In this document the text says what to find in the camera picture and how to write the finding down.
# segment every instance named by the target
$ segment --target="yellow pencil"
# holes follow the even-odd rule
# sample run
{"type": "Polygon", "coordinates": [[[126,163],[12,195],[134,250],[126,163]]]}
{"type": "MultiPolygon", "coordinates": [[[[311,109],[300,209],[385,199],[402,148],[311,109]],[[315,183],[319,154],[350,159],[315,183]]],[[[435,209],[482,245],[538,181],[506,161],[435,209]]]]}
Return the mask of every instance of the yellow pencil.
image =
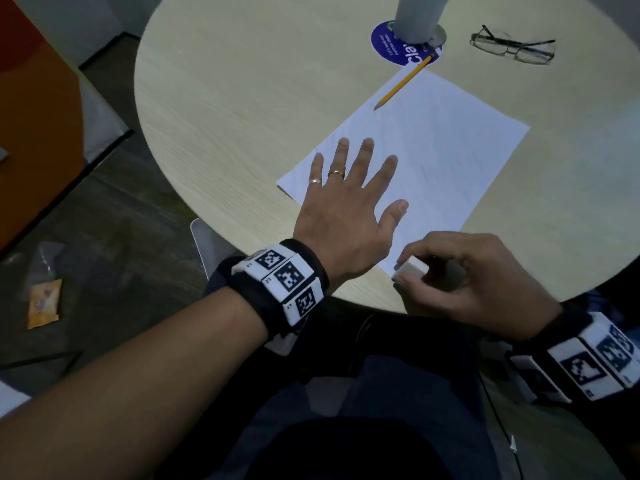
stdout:
{"type": "Polygon", "coordinates": [[[413,69],[411,72],[409,72],[409,74],[407,74],[407,76],[403,80],[398,82],[398,84],[397,84],[397,86],[395,88],[393,88],[393,89],[391,89],[389,91],[389,94],[387,94],[385,97],[380,99],[379,103],[376,104],[375,108],[373,108],[373,111],[375,111],[378,108],[384,106],[387,103],[387,101],[389,101],[389,99],[391,99],[393,96],[395,96],[396,92],[398,92],[400,89],[404,88],[406,83],[409,82],[410,80],[412,80],[415,77],[415,75],[418,74],[418,72],[420,72],[422,69],[427,67],[427,64],[429,62],[431,62],[432,58],[433,58],[433,55],[430,55],[425,60],[420,62],[418,65],[416,65],[415,69],[413,69]]]}

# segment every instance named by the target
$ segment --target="white eraser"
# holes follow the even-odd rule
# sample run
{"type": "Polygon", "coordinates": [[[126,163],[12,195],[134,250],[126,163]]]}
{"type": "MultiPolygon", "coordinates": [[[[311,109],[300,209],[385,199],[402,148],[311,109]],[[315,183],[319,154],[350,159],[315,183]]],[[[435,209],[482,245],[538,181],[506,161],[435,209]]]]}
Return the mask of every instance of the white eraser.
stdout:
{"type": "Polygon", "coordinates": [[[418,259],[417,257],[411,256],[409,259],[407,259],[404,262],[404,264],[402,266],[400,266],[396,270],[394,275],[391,276],[391,279],[393,281],[396,281],[396,276],[398,274],[400,274],[400,273],[405,273],[405,274],[409,274],[411,276],[415,276],[416,278],[421,278],[425,274],[427,274],[428,270],[429,270],[429,266],[428,265],[426,265],[425,263],[420,261],[420,259],[418,259]]]}

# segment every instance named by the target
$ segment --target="sheet of paper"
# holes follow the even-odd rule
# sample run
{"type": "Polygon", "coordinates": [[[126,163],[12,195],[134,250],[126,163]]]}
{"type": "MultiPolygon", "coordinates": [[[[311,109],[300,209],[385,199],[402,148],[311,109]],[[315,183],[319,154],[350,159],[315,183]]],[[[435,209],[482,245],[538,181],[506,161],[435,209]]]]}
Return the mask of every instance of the sheet of paper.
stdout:
{"type": "Polygon", "coordinates": [[[396,175],[376,206],[376,217],[403,198],[409,210],[394,234],[389,256],[380,267],[393,275],[407,243],[432,230],[460,230],[529,127],[505,116],[436,74],[423,70],[377,111],[375,104],[413,69],[402,68],[316,147],[278,185],[302,204],[311,160],[324,155],[324,177],[341,137],[351,145],[347,169],[362,140],[372,137],[375,150],[370,179],[389,155],[398,156],[396,175]]]}

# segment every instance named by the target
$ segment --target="tabletop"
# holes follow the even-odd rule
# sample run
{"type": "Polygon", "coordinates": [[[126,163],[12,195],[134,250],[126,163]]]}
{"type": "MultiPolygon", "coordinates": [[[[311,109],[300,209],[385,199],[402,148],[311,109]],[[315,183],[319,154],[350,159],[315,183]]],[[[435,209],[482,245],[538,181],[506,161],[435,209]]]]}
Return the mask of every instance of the tabletop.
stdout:
{"type": "MultiPolygon", "coordinates": [[[[372,49],[397,0],[164,0],[138,51],[141,126],[176,192],[252,253],[291,236],[276,181],[399,67],[372,49]]],[[[431,70],[531,130],[463,227],[498,234],[558,299],[640,253],[640,54],[587,0],[451,0],[431,70]],[[533,66],[469,44],[481,29],[557,39],[533,66]]],[[[403,312],[375,267],[336,296],[403,312]]]]}

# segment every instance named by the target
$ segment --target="circular sticker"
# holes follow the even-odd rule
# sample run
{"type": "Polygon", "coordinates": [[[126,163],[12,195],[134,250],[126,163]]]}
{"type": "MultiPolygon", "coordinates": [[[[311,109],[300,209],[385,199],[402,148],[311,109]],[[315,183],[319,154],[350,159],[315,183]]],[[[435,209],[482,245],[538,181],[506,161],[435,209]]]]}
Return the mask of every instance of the circular sticker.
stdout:
{"type": "Polygon", "coordinates": [[[442,53],[442,46],[434,48],[426,43],[411,45],[396,39],[393,20],[380,23],[373,29],[371,44],[381,57],[400,66],[405,66],[409,62],[420,63],[429,55],[433,56],[429,64],[433,64],[442,53]]]}

